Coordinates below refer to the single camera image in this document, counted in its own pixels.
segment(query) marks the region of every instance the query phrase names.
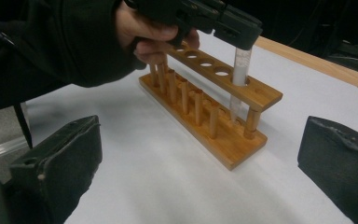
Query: black jacket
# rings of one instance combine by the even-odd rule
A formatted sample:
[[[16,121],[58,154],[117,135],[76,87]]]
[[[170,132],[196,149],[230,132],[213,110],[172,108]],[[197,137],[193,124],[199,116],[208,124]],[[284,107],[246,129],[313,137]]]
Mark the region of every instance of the black jacket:
[[[29,0],[24,20],[3,18],[0,31],[18,51],[0,44],[0,108],[130,73],[132,57],[119,46],[112,19],[120,1]]]

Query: white table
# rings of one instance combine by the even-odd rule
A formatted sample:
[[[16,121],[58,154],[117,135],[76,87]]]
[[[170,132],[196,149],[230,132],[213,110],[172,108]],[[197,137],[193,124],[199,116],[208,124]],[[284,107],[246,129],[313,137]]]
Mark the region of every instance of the white table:
[[[200,49],[233,64],[234,47],[210,35],[201,34]],[[262,114],[267,144],[230,172],[142,89],[148,72],[28,102],[36,144],[75,119],[98,115],[102,124],[103,162],[66,223],[351,223],[296,159],[308,116],[358,132],[358,88],[254,47],[251,76],[283,98]]]

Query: wooden test tube rack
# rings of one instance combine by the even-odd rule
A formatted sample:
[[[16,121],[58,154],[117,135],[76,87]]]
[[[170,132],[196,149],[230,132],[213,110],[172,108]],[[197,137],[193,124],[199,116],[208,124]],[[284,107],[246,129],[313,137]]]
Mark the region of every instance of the wooden test tube rack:
[[[211,96],[176,74],[166,63],[150,65],[141,85],[184,125],[228,170],[234,169],[267,143],[257,130],[261,113],[282,99],[282,93],[253,77],[246,86],[231,83],[233,68],[186,45],[169,54],[249,106],[247,119],[233,123],[230,112]]]

